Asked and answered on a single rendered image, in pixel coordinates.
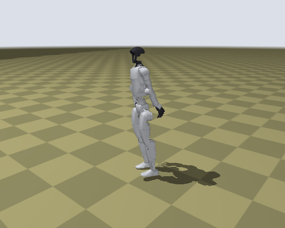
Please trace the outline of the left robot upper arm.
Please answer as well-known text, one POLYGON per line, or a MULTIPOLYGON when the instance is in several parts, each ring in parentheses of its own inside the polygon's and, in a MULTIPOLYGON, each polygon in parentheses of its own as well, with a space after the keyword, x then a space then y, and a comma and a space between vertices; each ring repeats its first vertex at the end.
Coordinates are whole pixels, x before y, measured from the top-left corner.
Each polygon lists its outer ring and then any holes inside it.
MULTIPOLYGON (((140 68, 139 69, 139 74, 140 76, 143 78, 143 81, 144 81, 144 84, 146 85, 146 89, 145 89, 145 94, 146 95, 150 95, 149 94, 149 89, 152 88, 152 82, 151 82, 151 79, 150 79, 150 73, 149 73, 149 70, 147 68, 140 68)), ((153 89, 153 88, 152 88, 153 89)))

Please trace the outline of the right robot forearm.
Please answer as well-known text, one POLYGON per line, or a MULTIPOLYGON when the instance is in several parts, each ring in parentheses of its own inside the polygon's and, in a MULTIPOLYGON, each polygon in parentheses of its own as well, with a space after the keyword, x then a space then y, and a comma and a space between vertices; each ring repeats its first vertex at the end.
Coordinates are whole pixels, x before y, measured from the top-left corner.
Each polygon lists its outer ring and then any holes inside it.
MULTIPOLYGON (((133 93, 132 93, 132 95, 133 95, 133 93)), ((138 98, 138 97, 133 96, 134 105, 137 102, 136 98, 138 98)))

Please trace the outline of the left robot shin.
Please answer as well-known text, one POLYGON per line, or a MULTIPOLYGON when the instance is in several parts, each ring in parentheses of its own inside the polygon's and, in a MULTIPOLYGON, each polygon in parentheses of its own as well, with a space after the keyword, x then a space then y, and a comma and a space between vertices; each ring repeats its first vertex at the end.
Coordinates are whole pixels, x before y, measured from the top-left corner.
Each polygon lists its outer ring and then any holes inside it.
POLYGON ((149 142, 148 148, 145 146, 146 156, 147 160, 149 162, 149 166, 151 168, 151 171, 154 172, 155 170, 155 159, 156 159, 156 149, 155 149, 155 142, 151 141, 149 142))

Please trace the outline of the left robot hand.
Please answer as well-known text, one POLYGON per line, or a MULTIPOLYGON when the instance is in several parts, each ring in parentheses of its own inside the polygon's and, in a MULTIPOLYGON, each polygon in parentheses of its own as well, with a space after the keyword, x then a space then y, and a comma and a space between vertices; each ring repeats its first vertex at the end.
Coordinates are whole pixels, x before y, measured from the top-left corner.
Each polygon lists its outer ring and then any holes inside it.
POLYGON ((158 115, 158 117, 157 118, 159 118, 159 117, 162 117, 163 116, 163 114, 164 114, 164 112, 165 112, 165 110, 161 107, 161 109, 159 110, 159 108, 157 108, 156 107, 156 110, 158 111, 158 113, 159 113, 159 115, 158 115))

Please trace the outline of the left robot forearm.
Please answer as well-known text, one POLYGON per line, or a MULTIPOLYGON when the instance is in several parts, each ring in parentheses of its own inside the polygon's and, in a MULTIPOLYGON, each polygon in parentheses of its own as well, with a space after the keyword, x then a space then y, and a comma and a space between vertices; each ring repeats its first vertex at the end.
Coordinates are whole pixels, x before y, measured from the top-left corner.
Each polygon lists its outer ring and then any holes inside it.
POLYGON ((161 109, 162 105, 159 104, 159 102, 157 101, 157 98, 156 98, 156 94, 154 92, 154 90, 152 88, 149 89, 149 99, 151 100, 152 102, 152 105, 156 108, 159 108, 159 110, 161 109))

